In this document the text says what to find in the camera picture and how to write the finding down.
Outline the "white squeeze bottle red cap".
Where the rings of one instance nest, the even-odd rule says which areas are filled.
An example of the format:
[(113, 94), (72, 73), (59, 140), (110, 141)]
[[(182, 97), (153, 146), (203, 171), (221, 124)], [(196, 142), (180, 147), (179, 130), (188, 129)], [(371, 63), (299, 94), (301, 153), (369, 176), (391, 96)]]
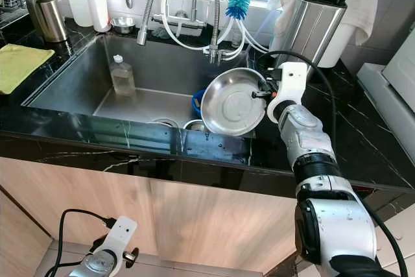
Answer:
[(96, 32), (106, 33), (110, 30), (110, 17), (107, 0), (87, 0), (93, 28)]

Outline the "white container blue label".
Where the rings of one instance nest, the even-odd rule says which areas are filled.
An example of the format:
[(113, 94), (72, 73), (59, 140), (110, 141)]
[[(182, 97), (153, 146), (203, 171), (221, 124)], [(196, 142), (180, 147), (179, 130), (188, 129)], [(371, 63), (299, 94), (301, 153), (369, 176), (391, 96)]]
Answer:
[(324, 53), (317, 66), (334, 67), (340, 60), (340, 57), (347, 45), (349, 45), (349, 42), (353, 39), (356, 30), (357, 28), (355, 25), (340, 24), (330, 39), (329, 45), (324, 49)]

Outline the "blue plastic bowl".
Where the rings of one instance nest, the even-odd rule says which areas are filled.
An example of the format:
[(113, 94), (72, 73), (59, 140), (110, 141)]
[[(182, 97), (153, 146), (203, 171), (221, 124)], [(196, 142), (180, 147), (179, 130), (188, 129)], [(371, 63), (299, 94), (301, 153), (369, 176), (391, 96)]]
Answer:
[(199, 117), (202, 116), (201, 103), (202, 99), (204, 98), (205, 92), (206, 90), (199, 90), (198, 92), (194, 93), (191, 97), (191, 107), (193, 111), (195, 111), (195, 114)]

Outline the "yellow dish cloth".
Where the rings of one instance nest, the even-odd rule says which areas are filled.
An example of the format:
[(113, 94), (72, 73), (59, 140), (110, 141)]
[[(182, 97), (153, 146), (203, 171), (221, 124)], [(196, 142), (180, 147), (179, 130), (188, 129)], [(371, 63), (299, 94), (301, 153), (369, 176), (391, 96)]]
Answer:
[(0, 49), (0, 93), (10, 94), (29, 75), (52, 57), (54, 51), (22, 45)]

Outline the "white grey countertop appliance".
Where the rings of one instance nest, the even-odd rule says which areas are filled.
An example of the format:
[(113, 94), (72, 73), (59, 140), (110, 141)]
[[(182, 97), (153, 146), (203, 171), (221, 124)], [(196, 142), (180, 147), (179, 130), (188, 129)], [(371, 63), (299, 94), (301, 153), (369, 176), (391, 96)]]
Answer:
[(415, 33), (385, 66), (363, 64), (358, 79), (400, 143), (415, 149)]

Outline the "steel thermos jug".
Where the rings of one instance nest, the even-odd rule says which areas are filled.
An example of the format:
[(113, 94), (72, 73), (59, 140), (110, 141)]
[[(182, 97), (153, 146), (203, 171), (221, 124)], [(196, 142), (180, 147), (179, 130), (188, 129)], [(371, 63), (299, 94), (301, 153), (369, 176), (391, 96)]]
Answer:
[(58, 2), (59, 0), (26, 0), (26, 8), (36, 32), (51, 43), (66, 41), (69, 37)]

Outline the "stainless steel sink basin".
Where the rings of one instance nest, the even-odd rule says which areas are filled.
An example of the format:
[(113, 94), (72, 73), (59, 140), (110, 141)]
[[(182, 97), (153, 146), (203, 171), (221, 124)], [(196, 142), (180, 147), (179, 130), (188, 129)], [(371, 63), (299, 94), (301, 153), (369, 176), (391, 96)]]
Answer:
[[(134, 69), (133, 96), (116, 94), (110, 64), (121, 55)], [(172, 119), (179, 128), (199, 119), (191, 97), (226, 70), (245, 67), (246, 55), (211, 64), (207, 55), (179, 45), (121, 36), (94, 36), (28, 99), (27, 107), (150, 123)]]

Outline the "small steel bowl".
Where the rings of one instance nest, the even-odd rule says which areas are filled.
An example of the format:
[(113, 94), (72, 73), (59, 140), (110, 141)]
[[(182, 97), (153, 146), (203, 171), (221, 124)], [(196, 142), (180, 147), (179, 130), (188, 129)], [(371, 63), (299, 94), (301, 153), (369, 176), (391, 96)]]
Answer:
[(116, 34), (130, 34), (136, 27), (136, 20), (128, 16), (113, 17), (110, 25)]

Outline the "large steel plate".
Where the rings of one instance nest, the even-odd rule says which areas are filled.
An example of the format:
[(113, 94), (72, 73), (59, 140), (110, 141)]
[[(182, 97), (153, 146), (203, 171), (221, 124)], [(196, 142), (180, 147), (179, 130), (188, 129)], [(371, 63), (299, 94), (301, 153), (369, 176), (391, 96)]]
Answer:
[(249, 67), (235, 67), (217, 75), (207, 85), (201, 101), (202, 120), (214, 134), (248, 134), (263, 119), (266, 100), (253, 96), (266, 79)]

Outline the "clear soap bottle white cap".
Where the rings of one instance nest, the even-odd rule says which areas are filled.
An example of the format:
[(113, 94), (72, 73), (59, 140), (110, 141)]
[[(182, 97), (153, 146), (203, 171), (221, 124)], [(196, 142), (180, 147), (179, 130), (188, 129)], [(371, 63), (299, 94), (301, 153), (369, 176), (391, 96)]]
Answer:
[(134, 95), (134, 92), (136, 92), (134, 69), (119, 54), (113, 56), (113, 62), (110, 64), (110, 75), (112, 76), (113, 90), (115, 90), (116, 94)]

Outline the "steel sink drain strainer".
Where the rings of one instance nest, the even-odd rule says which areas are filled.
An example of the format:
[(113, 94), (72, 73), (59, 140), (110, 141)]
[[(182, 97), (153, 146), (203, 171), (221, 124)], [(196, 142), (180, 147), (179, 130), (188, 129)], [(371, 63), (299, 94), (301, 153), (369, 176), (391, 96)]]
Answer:
[(178, 123), (172, 119), (155, 119), (150, 122), (151, 124), (160, 124), (163, 126), (168, 126), (169, 128), (179, 128)]

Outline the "steel spring pull-down faucet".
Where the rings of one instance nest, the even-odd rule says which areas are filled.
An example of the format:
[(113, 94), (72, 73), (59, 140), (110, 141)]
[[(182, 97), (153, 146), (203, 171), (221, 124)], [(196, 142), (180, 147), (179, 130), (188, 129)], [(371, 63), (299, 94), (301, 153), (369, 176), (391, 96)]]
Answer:
[[(146, 44), (147, 34), (148, 34), (148, 23), (152, 17), (153, 5), (154, 5), (154, 0), (147, 0), (145, 9), (143, 10), (139, 36), (137, 37), (138, 45)], [(211, 31), (210, 44), (207, 46), (207, 55), (209, 57), (210, 63), (216, 64), (216, 66), (218, 66), (220, 64), (220, 59), (222, 58), (220, 56), (220, 51), (219, 51), (220, 0), (213, 1), (213, 22), (214, 22), (214, 25), (213, 25), (214, 28), (213, 28), (213, 31)]]

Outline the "light wood side cabinet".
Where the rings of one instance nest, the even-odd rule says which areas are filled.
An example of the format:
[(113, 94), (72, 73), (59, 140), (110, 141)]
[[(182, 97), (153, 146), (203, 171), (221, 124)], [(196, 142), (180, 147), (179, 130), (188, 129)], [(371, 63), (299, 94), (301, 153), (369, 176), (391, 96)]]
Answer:
[(3, 192), (1, 207), (1, 277), (34, 277), (53, 239)]

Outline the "shallow steel bowl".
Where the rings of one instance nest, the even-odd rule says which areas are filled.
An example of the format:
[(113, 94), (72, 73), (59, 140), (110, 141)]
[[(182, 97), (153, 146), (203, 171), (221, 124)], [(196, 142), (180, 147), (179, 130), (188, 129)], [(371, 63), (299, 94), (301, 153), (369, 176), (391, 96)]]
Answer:
[(208, 129), (204, 120), (201, 120), (201, 119), (190, 120), (184, 125), (184, 129), (196, 130), (196, 131), (201, 131), (201, 132), (210, 132), (210, 129)]

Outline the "stainless steel knife block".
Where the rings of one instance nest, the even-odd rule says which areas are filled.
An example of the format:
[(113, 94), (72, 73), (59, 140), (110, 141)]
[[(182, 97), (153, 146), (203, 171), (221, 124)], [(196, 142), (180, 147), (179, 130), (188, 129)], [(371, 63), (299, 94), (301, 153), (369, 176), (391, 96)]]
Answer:
[(298, 0), (278, 48), (301, 54), (317, 66), (346, 9), (345, 0)]

